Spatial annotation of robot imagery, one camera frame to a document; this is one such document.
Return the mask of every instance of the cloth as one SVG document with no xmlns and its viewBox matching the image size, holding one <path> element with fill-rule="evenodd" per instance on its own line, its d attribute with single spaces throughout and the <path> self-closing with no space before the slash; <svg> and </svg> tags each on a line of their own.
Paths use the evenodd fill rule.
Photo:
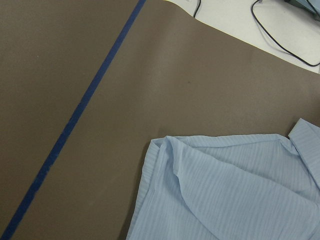
<svg viewBox="0 0 320 240">
<path fill-rule="evenodd" d="M 151 141 L 127 240 L 319 240 L 320 128 Z"/>
</svg>

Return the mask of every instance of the blue tape line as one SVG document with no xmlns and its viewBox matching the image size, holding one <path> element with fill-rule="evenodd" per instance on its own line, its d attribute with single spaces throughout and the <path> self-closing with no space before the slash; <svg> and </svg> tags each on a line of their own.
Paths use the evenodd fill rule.
<svg viewBox="0 0 320 240">
<path fill-rule="evenodd" d="M 136 17 L 138 16 L 138 14 L 139 14 L 140 10 L 142 9 L 143 5 L 145 4 L 145 2 L 146 2 L 146 0 L 139 0 L 138 3 L 136 4 L 129 19 L 125 23 L 122 31 L 120 32 L 119 36 L 117 37 L 116 41 L 114 42 L 110 52 L 108 53 L 108 55 L 104 59 L 101 67 L 99 68 L 98 72 L 94 76 L 89 87 L 85 91 L 80 103 L 78 104 L 78 106 L 74 110 L 69 122 L 64 127 L 63 132 L 61 133 L 58 140 L 54 144 L 51 152 L 49 153 L 49 155 L 46 158 L 45 162 L 43 163 L 41 169 L 39 170 L 38 174 L 36 175 L 33 183 L 31 184 L 28 191 L 26 192 L 22 202 L 20 203 L 20 205 L 17 208 L 15 214 L 13 215 L 11 221 L 9 222 L 5 231 L 3 232 L 0 240 L 9 240 L 12 237 L 12 235 L 15 233 L 19 223 L 23 219 L 23 217 L 24 217 L 26 211 L 28 210 L 31 202 L 33 201 L 37 191 L 39 190 L 42 183 L 44 182 L 51 166 L 55 163 L 55 161 L 56 161 L 58 155 L 60 154 L 62 148 L 64 147 L 68 137 L 70 136 L 70 134 L 73 131 L 75 125 L 77 124 L 79 118 L 81 117 L 86 106 L 88 105 L 92 95 L 94 94 L 101 79 L 103 78 L 108 67 L 110 66 L 111 62 L 113 61 L 117 51 L 119 50 L 121 44 L 123 43 L 127 33 L 129 32 L 132 24 L 134 23 Z"/>
</svg>

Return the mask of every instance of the black cable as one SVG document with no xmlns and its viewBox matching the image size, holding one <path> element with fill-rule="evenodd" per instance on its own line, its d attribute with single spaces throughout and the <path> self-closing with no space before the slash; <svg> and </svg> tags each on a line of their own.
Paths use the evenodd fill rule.
<svg viewBox="0 0 320 240">
<path fill-rule="evenodd" d="M 277 42 L 277 40 L 275 40 L 275 38 L 273 36 L 271 36 L 271 34 L 265 29 L 265 27 L 261 24 L 261 22 L 259 22 L 258 18 L 256 17 L 255 13 L 254 13 L 254 6 L 256 5 L 257 2 L 260 2 L 262 0 L 257 0 L 255 1 L 252 5 L 251 5 L 251 13 L 252 13 L 252 16 L 254 17 L 254 19 L 256 20 L 256 22 L 260 25 L 260 27 L 264 30 L 264 32 L 266 34 L 268 34 L 268 36 L 284 51 L 286 51 L 288 54 L 290 54 L 291 56 L 295 57 L 296 59 L 299 59 L 301 62 L 303 62 L 304 64 L 310 66 L 310 67 L 317 67 L 320 65 L 320 62 L 317 63 L 317 64 L 311 64 L 311 63 L 308 63 L 306 60 L 302 59 L 301 57 L 297 56 L 296 54 L 292 53 L 291 51 L 285 49 L 280 43 Z M 315 7 L 308 1 L 306 0 L 310 6 L 315 10 L 316 14 L 318 15 L 318 11 L 315 9 Z"/>
<path fill-rule="evenodd" d="M 197 12 L 198 12 L 198 10 L 199 10 L 199 8 L 200 8 L 200 5 L 201 5 L 201 0 L 199 0 L 198 6 L 196 7 L 196 9 L 195 9 L 195 11 L 194 11 L 194 14 L 193 14 L 193 17 L 194 17 L 194 18 L 196 18 L 196 15 L 197 15 Z"/>
</svg>

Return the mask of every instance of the light blue shirt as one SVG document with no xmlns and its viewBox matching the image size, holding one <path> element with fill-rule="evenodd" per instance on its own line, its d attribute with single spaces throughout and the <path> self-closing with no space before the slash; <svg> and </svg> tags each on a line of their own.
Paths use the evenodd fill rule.
<svg viewBox="0 0 320 240">
<path fill-rule="evenodd" d="M 154 139 L 127 240 L 319 240 L 320 128 Z"/>
</svg>

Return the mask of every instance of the white surface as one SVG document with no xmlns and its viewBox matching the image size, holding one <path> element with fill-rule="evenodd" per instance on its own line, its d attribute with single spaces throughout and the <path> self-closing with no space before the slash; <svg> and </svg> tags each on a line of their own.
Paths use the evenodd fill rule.
<svg viewBox="0 0 320 240">
<path fill-rule="evenodd" d="M 191 16 L 198 4 L 198 0 L 166 1 L 180 6 Z M 264 33 L 250 11 L 254 1 L 202 0 L 196 19 L 289 63 L 320 74 L 319 66 L 307 66 L 279 48 Z M 320 62 L 320 22 L 315 21 L 308 11 L 283 0 L 263 0 L 254 6 L 254 13 L 268 32 L 286 49 L 310 64 Z"/>
</svg>

